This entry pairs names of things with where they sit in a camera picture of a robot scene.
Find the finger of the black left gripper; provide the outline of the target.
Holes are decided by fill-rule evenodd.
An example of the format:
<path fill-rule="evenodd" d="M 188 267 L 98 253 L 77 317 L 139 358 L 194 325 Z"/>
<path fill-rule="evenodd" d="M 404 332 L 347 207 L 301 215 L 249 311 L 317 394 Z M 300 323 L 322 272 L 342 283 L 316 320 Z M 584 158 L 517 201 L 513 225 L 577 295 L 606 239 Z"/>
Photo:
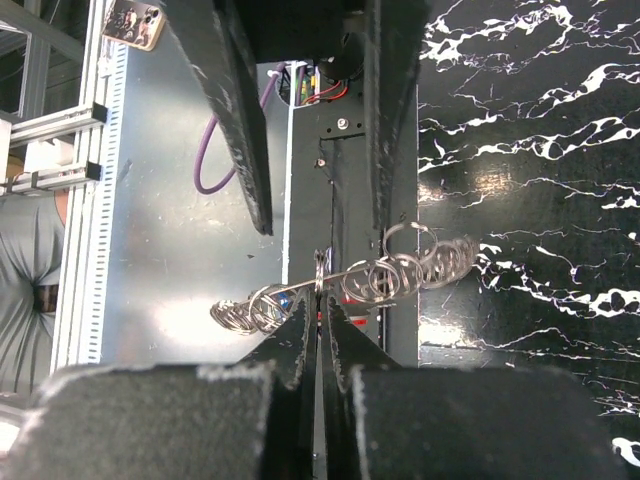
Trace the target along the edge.
<path fill-rule="evenodd" d="M 425 1 L 368 1 L 364 11 L 364 125 L 375 229 L 391 208 L 395 156 L 414 94 L 429 6 Z"/>
<path fill-rule="evenodd" d="M 273 233 L 266 120 L 256 61 L 233 1 L 165 3 L 173 36 L 218 120 L 254 228 Z"/>

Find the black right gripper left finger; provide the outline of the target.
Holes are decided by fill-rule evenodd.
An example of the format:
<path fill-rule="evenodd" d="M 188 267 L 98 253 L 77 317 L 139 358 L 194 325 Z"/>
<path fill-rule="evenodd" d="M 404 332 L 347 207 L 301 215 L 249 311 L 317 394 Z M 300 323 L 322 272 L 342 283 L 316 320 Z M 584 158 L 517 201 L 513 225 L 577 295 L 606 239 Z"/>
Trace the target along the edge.
<path fill-rule="evenodd" d="M 315 304 L 312 293 L 299 291 L 284 323 L 240 360 L 243 366 L 266 366 L 272 372 L 261 479 L 313 477 Z"/>

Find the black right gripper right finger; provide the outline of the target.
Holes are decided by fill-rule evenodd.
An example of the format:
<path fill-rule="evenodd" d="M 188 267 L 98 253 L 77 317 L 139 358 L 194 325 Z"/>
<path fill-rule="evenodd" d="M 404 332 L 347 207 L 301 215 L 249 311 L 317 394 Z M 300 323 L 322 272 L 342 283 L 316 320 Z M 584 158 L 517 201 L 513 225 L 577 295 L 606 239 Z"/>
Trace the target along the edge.
<path fill-rule="evenodd" d="M 324 295 L 320 313 L 327 475 L 368 479 L 362 374 L 401 365 L 352 324 L 335 293 Z"/>

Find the red plastic key tag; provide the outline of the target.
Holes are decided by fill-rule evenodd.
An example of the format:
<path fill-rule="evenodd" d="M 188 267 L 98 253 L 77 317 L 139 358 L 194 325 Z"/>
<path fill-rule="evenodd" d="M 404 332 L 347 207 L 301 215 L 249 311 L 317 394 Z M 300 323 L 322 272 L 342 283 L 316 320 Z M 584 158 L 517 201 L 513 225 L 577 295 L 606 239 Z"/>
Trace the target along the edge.
<path fill-rule="evenodd" d="M 350 297 L 342 299 L 342 306 L 346 312 L 347 319 L 358 327 L 368 324 L 371 317 L 373 305 L 368 302 L 360 302 Z"/>

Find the blue plastic key tag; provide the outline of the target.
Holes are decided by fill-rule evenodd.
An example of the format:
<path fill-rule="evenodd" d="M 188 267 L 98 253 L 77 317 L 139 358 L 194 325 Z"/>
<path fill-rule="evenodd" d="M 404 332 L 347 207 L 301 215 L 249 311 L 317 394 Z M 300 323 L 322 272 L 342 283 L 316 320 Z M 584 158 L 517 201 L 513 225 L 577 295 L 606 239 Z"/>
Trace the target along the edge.
<path fill-rule="evenodd" d="M 291 305 L 291 298 L 288 294 L 281 292 L 276 296 L 279 307 L 282 310 L 287 310 Z"/>

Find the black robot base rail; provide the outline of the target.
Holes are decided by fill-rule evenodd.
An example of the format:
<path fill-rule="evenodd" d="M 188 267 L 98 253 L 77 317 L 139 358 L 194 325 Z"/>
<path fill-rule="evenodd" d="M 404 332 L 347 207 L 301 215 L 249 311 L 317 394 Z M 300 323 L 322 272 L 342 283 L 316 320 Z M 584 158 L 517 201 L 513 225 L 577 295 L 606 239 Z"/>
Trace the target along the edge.
<path fill-rule="evenodd" d="M 282 283 L 310 279 L 316 249 L 332 248 L 336 272 L 382 256 L 385 228 L 372 226 L 362 85 L 350 82 L 335 100 L 289 107 Z M 417 221 L 416 90 L 395 156 L 389 227 Z M 418 366 L 417 294 L 396 305 L 372 309 L 360 328 L 401 365 Z"/>

